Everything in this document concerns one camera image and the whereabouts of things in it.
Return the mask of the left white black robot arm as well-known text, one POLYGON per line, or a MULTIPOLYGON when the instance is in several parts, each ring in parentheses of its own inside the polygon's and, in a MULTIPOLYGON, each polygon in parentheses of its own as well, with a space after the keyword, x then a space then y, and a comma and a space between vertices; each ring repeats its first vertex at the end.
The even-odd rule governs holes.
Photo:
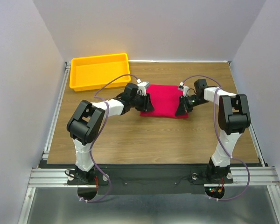
POLYGON ((80 102, 67 124, 67 131, 76 152, 75 173, 69 173, 68 177, 85 184, 95 180, 91 150, 107 119, 111 116, 124 115, 132 108, 139 112, 153 112, 150 94, 147 93, 149 86, 149 82, 128 83, 124 91, 113 99, 98 103, 87 100, 80 102))

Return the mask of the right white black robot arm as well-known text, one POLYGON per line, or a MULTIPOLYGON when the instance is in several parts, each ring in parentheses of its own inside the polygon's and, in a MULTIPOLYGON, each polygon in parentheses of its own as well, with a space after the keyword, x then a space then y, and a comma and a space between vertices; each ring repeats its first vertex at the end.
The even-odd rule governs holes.
POLYGON ((213 121, 218 144, 207 165, 205 176, 208 181, 216 182, 229 175, 232 153, 242 133, 249 128, 251 117, 247 96, 229 93, 217 86, 209 86, 205 79, 194 82, 194 94, 189 95, 189 87, 180 82, 182 91, 175 116, 185 115, 195 106, 213 103, 213 121))

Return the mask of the red t shirt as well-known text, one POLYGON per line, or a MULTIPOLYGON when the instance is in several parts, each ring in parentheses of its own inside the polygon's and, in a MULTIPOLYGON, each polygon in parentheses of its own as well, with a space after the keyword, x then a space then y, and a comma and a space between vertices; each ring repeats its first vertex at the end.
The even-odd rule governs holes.
POLYGON ((153 112, 141 112, 142 117, 166 117, 174 119, 186 119, 188 113, 181 116, 175 116, 179 106, 179 97, 182 91, 178 90, 177 85, 156 85, 152 84, 147 89, 150 94, 151 103, 154 107, 153 112))

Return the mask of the yellow plastic tray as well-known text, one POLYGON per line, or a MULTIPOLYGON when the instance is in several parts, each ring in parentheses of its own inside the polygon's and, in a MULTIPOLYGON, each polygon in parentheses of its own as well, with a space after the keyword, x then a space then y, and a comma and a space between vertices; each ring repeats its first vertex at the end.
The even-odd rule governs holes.
POLYGON ((129 73, 127 53, 73 58, 69 87, 74 91, 98 90, 113 79, 129 73))

